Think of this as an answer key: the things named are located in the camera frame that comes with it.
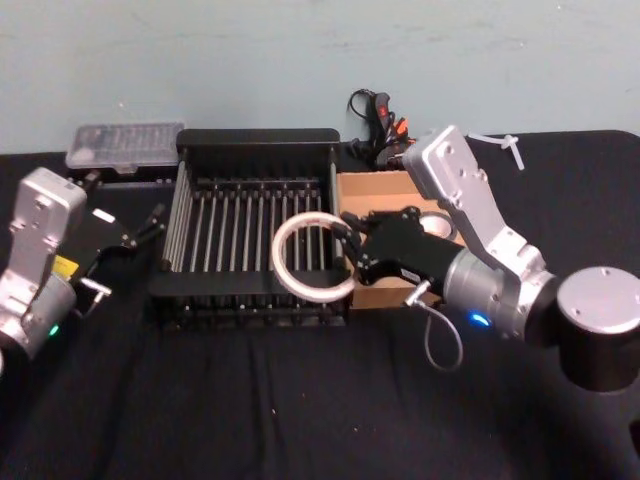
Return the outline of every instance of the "small white object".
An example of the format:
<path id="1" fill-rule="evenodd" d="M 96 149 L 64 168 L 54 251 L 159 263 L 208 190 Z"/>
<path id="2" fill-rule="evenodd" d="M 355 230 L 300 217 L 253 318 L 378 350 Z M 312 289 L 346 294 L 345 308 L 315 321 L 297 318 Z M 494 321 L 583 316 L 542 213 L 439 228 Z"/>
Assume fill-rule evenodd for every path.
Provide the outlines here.
<path id="1" fill-rule="evenodd" d="M 504 138 L 493 138 L 487 137 L 486 135 L 479 135 L 477 133 L 470 133 L 469 138 L 480 140 L 481 142 L 500 145 L 503 150 L 510 148 L 511 153 L 513 153 L 513 158 L 515 158 L 516 164 L 518 165 L 518 170 L 524 170 L 524 163 L 522 162 L 520 151 L 518 150 L 518 147 L 516 145 L 516 143 L 518 142 L 518 137 L 514 137 L 513 135 L 505 135 Z"/>
<path id="2" fill-rule="evenodd" d="M 96 208 L 92 213 L 100 220 L 104 220 L 107 223 L 113 223 L 116 219 L 116 217 L 114 217 L 110 213 L 107 213 L 104 210 L 100 210 L 99 208 Z"/>

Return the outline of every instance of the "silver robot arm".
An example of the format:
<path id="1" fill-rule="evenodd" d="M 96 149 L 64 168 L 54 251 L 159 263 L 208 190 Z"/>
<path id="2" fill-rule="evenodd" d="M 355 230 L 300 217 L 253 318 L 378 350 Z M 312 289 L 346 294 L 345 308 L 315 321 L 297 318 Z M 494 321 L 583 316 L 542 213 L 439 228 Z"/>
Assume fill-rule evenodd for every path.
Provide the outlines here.
<path id="1" fill-rule="evenodd" d="M 9 226 L 11 255 L 0 277 L 0 373 L 2 350 L 32 359 L 75 305 L 74 289 L 53 272 L 53 262 L 80 223 L 86 201 L 82 188 L 45 168 L 20 182 Z"/>

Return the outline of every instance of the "wall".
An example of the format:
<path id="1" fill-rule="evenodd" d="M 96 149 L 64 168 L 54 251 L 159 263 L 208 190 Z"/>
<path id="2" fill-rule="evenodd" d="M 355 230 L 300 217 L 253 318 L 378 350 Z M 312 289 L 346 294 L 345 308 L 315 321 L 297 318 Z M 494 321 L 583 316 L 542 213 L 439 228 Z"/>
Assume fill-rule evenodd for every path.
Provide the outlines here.
<path id="1" fill-rule="evenodd" d="M 333 126 L 358 87 L 413 134 L 640 125 L 640 2 L 0 0 L 0 151 L 88 122 Z"/>

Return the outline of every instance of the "brown cardboard box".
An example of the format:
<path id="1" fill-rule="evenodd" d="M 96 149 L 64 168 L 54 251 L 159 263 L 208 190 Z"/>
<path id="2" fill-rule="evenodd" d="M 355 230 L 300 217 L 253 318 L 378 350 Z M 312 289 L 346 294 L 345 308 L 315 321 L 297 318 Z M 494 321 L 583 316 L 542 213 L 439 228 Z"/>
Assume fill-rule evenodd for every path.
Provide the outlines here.
<path id="1" fill-rule="evenodd" d="M 407 172 L 341 173 L 338 175 L 338 204 L 340 213 L 347 211 L 358 216 L 372 210 L 402 210 L 408 206 L 418 207 L 423 212 L 446 214 L 435 200 L 422 198 Z M 456 242 L 464 245 L 460 234 Z M 399 307 L 412 290 L 413 285 L 400 278 L 384 278 L 369 287 L 358 284 L 353 308 Z M 432 303 L 436 298 L 431 295 L 426 300 Z"/>

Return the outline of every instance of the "black tablecloth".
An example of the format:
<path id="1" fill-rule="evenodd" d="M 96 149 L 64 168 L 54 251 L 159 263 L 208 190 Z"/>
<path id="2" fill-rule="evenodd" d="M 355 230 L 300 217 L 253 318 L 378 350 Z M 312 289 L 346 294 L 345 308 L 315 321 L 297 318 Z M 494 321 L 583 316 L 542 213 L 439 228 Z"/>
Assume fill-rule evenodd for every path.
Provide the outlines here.
<path id="1" fill-rule="evenodd" d="M 495 145 L 472 147 L 505 219 L 550 269 L 640 273 L 638 137 L 520 135 L 524 172 Z M 62 171 L 62 155 L 0 157 L 0 225 L 36 165 Z M 120 187 L 95 200 L 133 227 L 170 197 Z M 1 267 L 9 245 L 2 229 Z M 640 478 L 628 431 L 640 381 L 583 391 L 555 349 L 461 318 L 464 365 L 439 374 L 424 316 L 408 310 L 356 313 L 344 329 L 161 335 L 143 321 L 147 260 L 110 267 L 124 279 L 115 295 L 63 325 L 24 384 L 0 383 L 2 478 Z"/>

